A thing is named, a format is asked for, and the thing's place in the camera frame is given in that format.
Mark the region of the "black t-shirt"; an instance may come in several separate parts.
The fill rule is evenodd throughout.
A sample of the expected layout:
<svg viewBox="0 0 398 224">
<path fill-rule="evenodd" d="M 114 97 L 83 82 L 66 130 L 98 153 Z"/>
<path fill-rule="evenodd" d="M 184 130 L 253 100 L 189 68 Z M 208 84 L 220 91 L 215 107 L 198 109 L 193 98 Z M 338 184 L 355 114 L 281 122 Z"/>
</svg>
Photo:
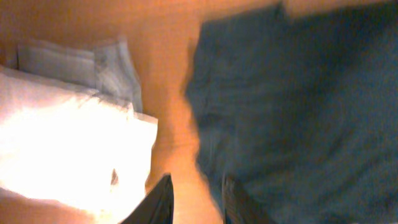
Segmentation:
<svg viewBox="0 0 398 224">
<path fill-rule="evenodd" d="M 201 25 L 186 96 L 223 217 L 240 182 L 276 223 L 397 222 L 397 2 Z"/>
</svg>

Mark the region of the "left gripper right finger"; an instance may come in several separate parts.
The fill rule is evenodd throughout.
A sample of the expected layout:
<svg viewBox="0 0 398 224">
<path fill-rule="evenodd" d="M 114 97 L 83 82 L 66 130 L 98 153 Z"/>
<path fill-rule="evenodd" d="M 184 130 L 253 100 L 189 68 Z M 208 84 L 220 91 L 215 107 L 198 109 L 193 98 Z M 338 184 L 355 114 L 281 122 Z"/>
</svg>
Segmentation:
<svg viewBox="0 0 398 224">
<path fill-rule="evenodd" d="M 243 185 L 228 175 L 223 177 L 221 194 L 224 224 L 276 224 Z"/>
</svg>

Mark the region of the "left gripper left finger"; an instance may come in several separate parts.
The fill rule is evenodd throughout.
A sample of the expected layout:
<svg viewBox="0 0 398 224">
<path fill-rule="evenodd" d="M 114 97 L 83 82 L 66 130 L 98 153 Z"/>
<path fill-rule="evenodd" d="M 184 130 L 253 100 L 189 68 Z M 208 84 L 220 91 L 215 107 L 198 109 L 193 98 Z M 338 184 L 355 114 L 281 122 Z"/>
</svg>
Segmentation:
<svg viewBox="0 0 398 224">
<path fill-rule="evenodd" d="M 144 200 L 121 224 L 172 224 L 174 187 L 170 174 L 165 174 Z"/>
</svg>

